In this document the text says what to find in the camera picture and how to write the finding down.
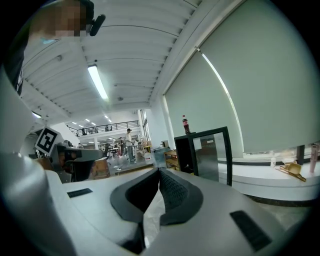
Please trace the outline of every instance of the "wooden cabinet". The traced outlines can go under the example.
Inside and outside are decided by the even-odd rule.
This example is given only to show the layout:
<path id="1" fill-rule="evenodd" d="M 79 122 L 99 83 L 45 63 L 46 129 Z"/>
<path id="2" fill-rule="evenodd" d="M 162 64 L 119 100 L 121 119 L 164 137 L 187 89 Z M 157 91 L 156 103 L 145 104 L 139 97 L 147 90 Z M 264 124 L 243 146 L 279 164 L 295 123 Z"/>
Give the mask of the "wooden cabinet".
<path id="1" fill-rule="evenodd" d="M 180 171 L 177 152 L 174 150 L 164 152 L 166 167 L 172 170 Z"/>

